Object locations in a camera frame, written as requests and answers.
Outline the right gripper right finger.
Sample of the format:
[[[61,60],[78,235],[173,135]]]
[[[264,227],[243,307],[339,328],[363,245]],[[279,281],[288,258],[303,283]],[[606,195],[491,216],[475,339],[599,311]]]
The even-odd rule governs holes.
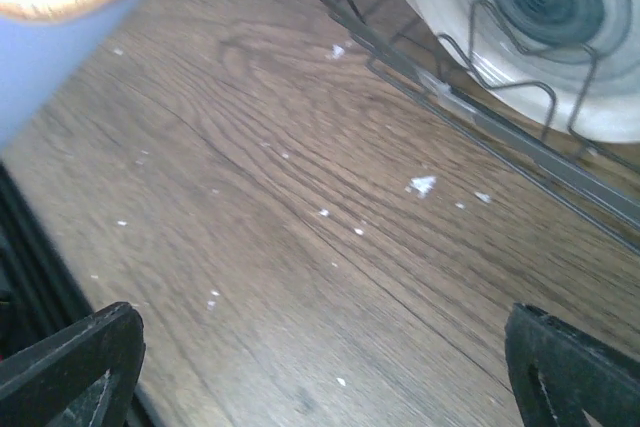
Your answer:
[[[513,305],[505,335],[525,426],[639,424],[637,360],[533,305]]]

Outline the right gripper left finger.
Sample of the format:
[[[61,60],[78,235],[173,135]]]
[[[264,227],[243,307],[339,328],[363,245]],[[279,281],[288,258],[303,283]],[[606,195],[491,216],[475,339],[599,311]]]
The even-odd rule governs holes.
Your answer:
[[[1,424],[123,426],[144,354],[131,304],[93,313],[1,362]]]

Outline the black wire dish rack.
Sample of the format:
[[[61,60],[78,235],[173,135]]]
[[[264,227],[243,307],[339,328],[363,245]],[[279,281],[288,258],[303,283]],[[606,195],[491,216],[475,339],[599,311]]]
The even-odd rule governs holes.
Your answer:
[[[396,0],[319,0],[332,20],[368,53],[367,68],[434,114],[563,206],[633,253],[639,251],[639,199],[611,185],[615,170],[596,169],[587,157],[622,168],[621,179],[639,181],[639,167],[592,141],[571,135],[567,149],[551,142],[547,128],[534,134],[501,114],[462,84],[468,62],[457,67],[432,40],[419,39],[425,23],[415,14],[377,31],[374,17],[392,12]]]

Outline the white grey swirl bowl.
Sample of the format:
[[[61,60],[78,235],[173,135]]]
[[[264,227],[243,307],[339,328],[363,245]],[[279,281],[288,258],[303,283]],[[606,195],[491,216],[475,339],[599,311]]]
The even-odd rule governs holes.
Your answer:
[[[639,0],[406,0],[495,97],[560,132],[639,139]]]

